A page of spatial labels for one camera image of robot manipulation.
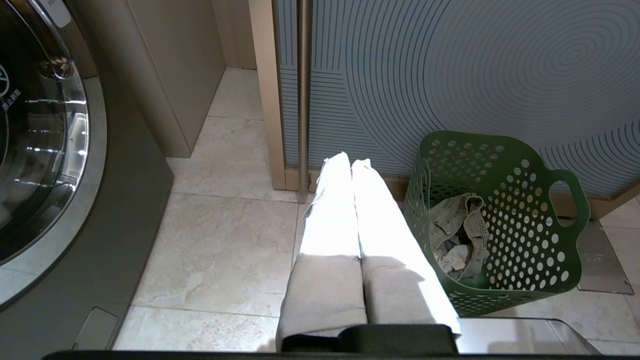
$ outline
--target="green laundry basket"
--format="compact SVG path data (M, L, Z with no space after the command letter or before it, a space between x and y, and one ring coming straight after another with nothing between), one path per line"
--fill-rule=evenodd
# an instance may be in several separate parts
M559 224L549 190L565 181L578 209ZM429 207L464 192L484 199L489 257L481 275L455 281L435 261ZM420 144L404 216L460 316L479 316L573 289L582 267L577 239L590 208L578 178L549 170L538 153L507 136L436 131Z

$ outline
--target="tile floor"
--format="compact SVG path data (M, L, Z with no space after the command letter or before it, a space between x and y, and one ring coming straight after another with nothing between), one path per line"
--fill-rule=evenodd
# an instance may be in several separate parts
M227 69L115 349L273 351L305 205L271 189L255 71ZM640 202L602 220L640 292ZM605 354L640 354L640 295L570 291L499 316L559 318Z

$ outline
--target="washing machine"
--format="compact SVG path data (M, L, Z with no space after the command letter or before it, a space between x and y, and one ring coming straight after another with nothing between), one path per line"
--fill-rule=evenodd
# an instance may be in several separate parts
M81 1L0 0L0 358L113 345L173 181Z

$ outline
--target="metal floor plate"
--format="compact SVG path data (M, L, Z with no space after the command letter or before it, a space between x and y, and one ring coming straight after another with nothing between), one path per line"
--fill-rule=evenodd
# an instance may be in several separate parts
M633 295L634 291L599 221L590 221L578 239L582 261L580 291Z

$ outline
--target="basket handle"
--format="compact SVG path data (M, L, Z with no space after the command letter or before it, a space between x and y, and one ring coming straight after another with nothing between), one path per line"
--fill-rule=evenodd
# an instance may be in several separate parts
M580 185L578 177L569 170L553 170L552 173L555 178L554 182L562 180L569 185L569 190L571 191L571 195L575 201L575 206L578 209L578 218L568 227L570 229L584 229L589 222L589 217L591 216L591 207L589 206L589 201L587 200L586 195L584 195L584 192L582 191L582 185Z

